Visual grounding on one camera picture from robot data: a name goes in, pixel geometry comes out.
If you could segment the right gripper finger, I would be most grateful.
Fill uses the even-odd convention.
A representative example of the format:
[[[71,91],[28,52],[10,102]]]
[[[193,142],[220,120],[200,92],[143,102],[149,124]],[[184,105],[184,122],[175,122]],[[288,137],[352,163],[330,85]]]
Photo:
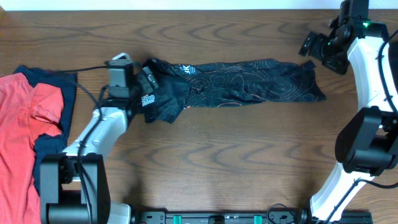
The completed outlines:
[[[312,50],[312,45],[313,42],[304,42],[298,52],[299,55],[301,56],[306,56],[306,55],[310,55],[310,52]]]
[[[305,39],[304,46],[311,47],[316,42],[317,39],[318,39],[318,34],[311,31]]]

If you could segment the black patterned sports jersey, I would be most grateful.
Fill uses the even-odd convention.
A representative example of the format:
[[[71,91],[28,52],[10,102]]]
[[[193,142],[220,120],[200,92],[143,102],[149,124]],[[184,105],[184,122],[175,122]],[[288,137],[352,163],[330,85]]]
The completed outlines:
[[[147,123],[173,123],[187,108],[326,100],[316,83],[312,61],[301,65],[274,59],[189,65],[151,58],[144,67],[159,86],[141,98],[136,110]]]

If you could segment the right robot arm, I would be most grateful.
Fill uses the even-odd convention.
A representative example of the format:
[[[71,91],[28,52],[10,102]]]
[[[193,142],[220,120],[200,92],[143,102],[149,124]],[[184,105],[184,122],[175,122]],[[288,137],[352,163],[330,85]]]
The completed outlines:
[[[397,88],[383,23],[362,19],[331,21],[329,36],[309,33],[300,49],[336,73],[353,68],[358,112],[335,143],[336,164],[322,188],[310,198],[296,223],[372,223],[369,212],[345,208],[366,184],[394,189],[374,178],[397,166]]]

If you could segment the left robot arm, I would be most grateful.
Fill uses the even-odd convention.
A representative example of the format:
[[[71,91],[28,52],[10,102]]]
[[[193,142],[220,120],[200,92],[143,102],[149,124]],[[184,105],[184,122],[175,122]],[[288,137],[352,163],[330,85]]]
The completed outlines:
[[[134,223],[130,205],[112,202],[104,160],[134,117],[135,100],[157,87],[144,67],[110,66],[109,98],[95,103],[93,117],[75,142],[40,165],[42,223]]]

